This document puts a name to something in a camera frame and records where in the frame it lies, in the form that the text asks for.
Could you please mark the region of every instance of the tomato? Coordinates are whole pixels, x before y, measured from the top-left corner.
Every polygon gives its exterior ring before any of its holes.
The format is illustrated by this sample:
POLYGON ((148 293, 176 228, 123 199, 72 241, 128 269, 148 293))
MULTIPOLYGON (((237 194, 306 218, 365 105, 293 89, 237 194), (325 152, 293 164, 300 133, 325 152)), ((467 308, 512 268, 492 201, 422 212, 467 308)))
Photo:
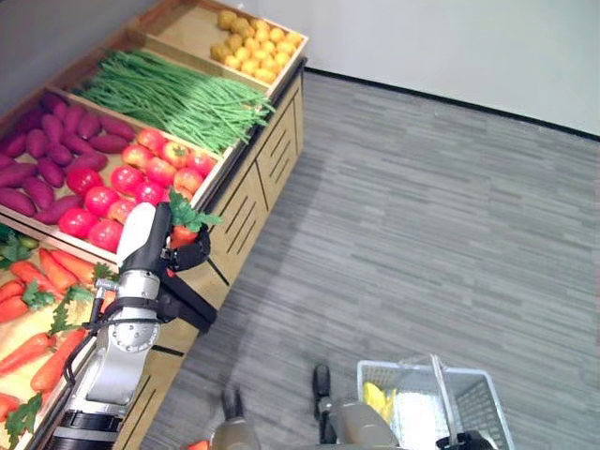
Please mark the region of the tomato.
POLYGON ((123 150, 123 153, 121 153, 123 162, 142 170, 146 167, 148 162, 150 162, 150 159, 152 159, 153 156, 154 155, 150 150, 138 143, 129 145, 123 150))
POLYGON ((117 200, 109 208, 107 218, 111 218, 121 224, 125 224, 125 220, 128 218, 129 213, 134 207, 135 202, 132 200, 117 200))
POLYGON ((143 129, 135 137, 136 143, 140 143, 155 155, 158 155, 158 151, 165 144, 167 138, 165 138, 160 131, 153 128, 143 129))
POLYGON ((92 227, 87 238, 97 247, 115 252, 121 239, 123 225, 109 218, 104 218, 92 227))
POLYGON ((177 169, 159 157, 150 159, 150 162, 146 166, 146 175, 148 176, 148 179, 155 183, 159 183, 165 188, 173 183, 176 172, 177 169))
POLYGON ((131 166, 119 166, 111 175, 112 187, 125 195, 135 195, 135 188, 143 181, 143 173, 131 166))
POLYGON ((193 169, 201 175, 202 178, 206 178, 210 171, 213 170, 217 161, 209 157, 204 152, 190 153, 187 157, 187 166, 193 169))
POLYGON ((70 208, 58 220, 61 232, 85 239, 98 218, 82 208, 70 208))
POLYGON ((100 174, 89 167, 78 167, 67 172, 67 186, 74 193, 85 195, 96 186, 104 186, 100 174))
POLYGON ((158 154, 175 169, 182 169, 188 164, 189 150, 181 143, 168 141, 160 148, 158 154))
POLYGON ((161 202, 165 195, 165 189, 153 181, 144 181, 138 185, 135 191, 135 201, 137 203, 149 202, 156 206, 161 202))
POLYGON ((92 187, 85 194, 85 207, 96 216, 105 217, 111 205, 119 200, 119 194, 110 187, 92 187))
POLYGON ((198 190, 202 183, 203 178, 201 175, 189 167, 179 169, 172 180, 175 190, 179 191, 179 189, 184 188, 192 194, 198 190))

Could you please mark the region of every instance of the wooden produce stand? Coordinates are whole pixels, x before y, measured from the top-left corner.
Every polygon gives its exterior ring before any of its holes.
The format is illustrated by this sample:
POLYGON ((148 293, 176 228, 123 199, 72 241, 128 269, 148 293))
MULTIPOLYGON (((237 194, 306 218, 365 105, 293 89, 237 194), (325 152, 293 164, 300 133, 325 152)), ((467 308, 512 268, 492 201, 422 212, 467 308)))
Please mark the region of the wooden produce stand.
MULTIPOLYGON (((243 11, 210 0, 164 0, 75 61, 0 119, 2 138, 8 135, 11 127, 32 105, 38 103, 44 92, 52 92, 71 104, 84 106, 88 111, 118 117, 135 130, 147 128, 143 122, 70 93, 72 88, 80 86, 98 70, 98 61, 105 56, 104 49, 146 50, 176 65, 236 80, 265 93, 275 107, 275 111, 267 116, 268 124, 249 130, 248 143, 236 142, 221 155, 207 151, 217 160, 217 165, 191 201, 195 208, 220 216, 222 223, 209 231, 209 261, 178 275, 215 309, 219 309, 225 301, 302 152, 302 74, 306 62, 304 50, 308 42, 308 38, 303 37, 290 62, 274 82, 267 84, 253 79, 210 59, 210 45, 228 35, 228 32, 216 27, 217 15, 222 9, 230 9, 240 17, 253 19, 243 11)), ((266 22, 286 33, 292 31, 277 23, 266 22)), ((190 148, 194 147, 176 136, 168 137, 190 148)), ((101 174, 108 179, 111 171, 120 164, 120 156, 110 156, 109 164, 101 174)), ((43 245, 61 248, 93 263, 103 262, 112 268, 116 267, 114 253, 1 205, 0 221, 39 239, 43 245)), ((140 445, 197 335, 194 327, 181 320, 161 327, 157 345, 166 351, 150 352, 136 398, 115 448, 130 449, 140 445)), ((52 419, 41 420, 39 417, 38 421, 40 424, 37 428, 43 429, 52 419)), ((35 436, 25 434, 18 448, 35 448, 36 442, 35 436)))

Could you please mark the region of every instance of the carrot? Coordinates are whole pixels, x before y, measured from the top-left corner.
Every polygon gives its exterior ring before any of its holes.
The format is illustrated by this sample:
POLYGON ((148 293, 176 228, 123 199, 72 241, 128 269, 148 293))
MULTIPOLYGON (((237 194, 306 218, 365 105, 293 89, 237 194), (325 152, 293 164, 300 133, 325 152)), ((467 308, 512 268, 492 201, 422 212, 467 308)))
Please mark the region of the carrot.
POLYGON ((39 262, 54 287, 61 293, 64 293, 72 285, 77 284, 75 276, 60 265, 47 249, 41 248, 39 250, 39 262))
POLYGON ((94 284, 94 265, 63 250, 52 250, 51 254, 60 265, 65 267, 71 274, 83 284, 94 284))
POLYGON ((191 232, 183 225, 175 225, 172 227, 171 248, 180 248, 191 244, 196 239, 196 236, 198 236, 196 232, 191 232))
POLYGON ((0 392, 0 422, 7 420, 8 414, 17 410, 21 405, 18 398, 0 392))
POLYGON ((37 333, 27 339, 18 349, 0 361, 0 377, 38 359, 56 343, 56 337, 37 333))
POLYGON ((19 280, 12 279, 0 286, 0 303, 15 295, 23 295, 24 292, 23 284, 19 280))
POLYGON ((20 295, 10 297, 0 304, 0 323, 21 317, 28 310, 29 306, 21 299, 20 295))
POLYGON ((31 379, 30 385, 37 392, 51 392, 63 375, 63 367, 69 355, 85 338, 85 330, 79 329, 70 333, 58 350, 44 363, 31 379))
POLYGON ((42 274, 37 267, 31 264, 29 261, 16 261, 10 266, 10 272, 12 275, 19 278, 25 283, 31 283, 37 281, 37 285, 42 291, 49 293, 55 293, 60 295, 60 292, 54 288, 52 282, 42 274))

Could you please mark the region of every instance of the sweet potato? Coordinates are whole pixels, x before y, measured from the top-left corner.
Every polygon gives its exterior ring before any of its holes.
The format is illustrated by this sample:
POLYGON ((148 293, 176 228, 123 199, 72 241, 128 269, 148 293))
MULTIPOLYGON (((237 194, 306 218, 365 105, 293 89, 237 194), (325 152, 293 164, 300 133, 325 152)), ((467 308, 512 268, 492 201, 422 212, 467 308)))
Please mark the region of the sweet potato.
POLYGON ((4 169, 5 167, 14 163, 15 160, 12 157, 7 157, 6 155, 0 153, 0 169, 4 169))
POLYGON ((25 153, 25 140, 27 139, 24 133, 11 134, 6 136, 5 139, 0 142, 0 148, 2 153, 7 157, 17 158, 25 153))
POLYGON ((29 218, 36 213, 36 207, 29 197, 9 187, 0 187, 0 204, 29 218))
POLYGON ((0 188, 19 188, 25 178, 38 173, 35 164, 29 162, 16 162, 4 169, 0 169, 0 188))
POLYGON ((54 202, 54 189, 35 176, 30 176, 22 182, 22 190, 39 209, 47 208, 54 202))
POLYGON ((67 133, 63 136, 63 144, 76 155, 96 153, 94 147, 73 133, 67 133))
POLYGON ((32 129, 27 133, 25 140, 25 150, 35 159, 40 159, 46 155, 48 147, 48 138, 41 129, 32 129))
POLYGON ((79 121, 82 119, 85 114, 85 109, 81 105, 71 105, 67 108, 67 112, 65 112, 65 120, 63 125, 65 126, 66 133, 74 133, 77 131, 77 126, 79 125, 79 121))
POLYGON ((96 136, 101 129, 102 125, 98 116, 92 112, 86 112, 77 125, 77 134, 87 140, 96 136))
POLYGON ((44 115, 44 110, 39 106, 32 108, 22 115, 14 129, 20 133, 27 133, 34 128, 41 128, 41 116, 44 115))
POLYGON ((51 143, 60 143, 63 136, 63 123, 52 114, 44 114, 41 118, 41 127, 51 143))
POLYGON ((67 167, 67 172, 78 168, 78 167, 89 167, 97 172, 100 172, 104 169, 109 163, 109 159, 106 155, 102 155, 101 153, 88 153, 85 155, 81 155, 73 162, 71 162, 67 167))
POLYGON ((37 170, 50 186, 60 188, 65 183, 65 172, 47 157, 37 162, 37 170))
POLYGON ((109 115, 101 115, 100 124, 102 124, 102 127, 107 133, 120 136, 128 143, 135 138, 135 130, 127 122, 124 122, 121 119, 115 119, 109 115))
POLYGON ((47 148, 48 157, 59 166, 67 166, 73 162, 73 154, 63 144, 51 142, 47 148))
POLYGON ((65 214, 69 208, 78 208, 83 205, 83 197, 81 195, 66 195, 53 202, 43 211, 39 211, 34 215, 34 219, 39 220, 46 225, 54 225, 58 223, 58 219, 65 214))
POLYGON ((90 139, 89 142, 99 152, 108 153, 110 155, 120 154, 129 144, 129 142, 121 136, 116 136, 114 134, 95 136, 90 139))

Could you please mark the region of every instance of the carrot leaf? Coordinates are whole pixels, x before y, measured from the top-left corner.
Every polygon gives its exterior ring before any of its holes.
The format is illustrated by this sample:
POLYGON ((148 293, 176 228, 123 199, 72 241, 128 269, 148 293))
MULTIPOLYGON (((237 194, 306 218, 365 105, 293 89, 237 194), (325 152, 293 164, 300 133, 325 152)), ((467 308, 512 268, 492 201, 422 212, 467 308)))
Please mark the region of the carrot leaf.
POLYGON ((17 411, 13 411, 8 415, 4 428, 8 433, 10 450, 17 446, 21 435, 25 431, 33 433, 36 414, 38 414, 39 408, 41 408, 41 392, 29 398, 27 403, 24 403, 17 411))

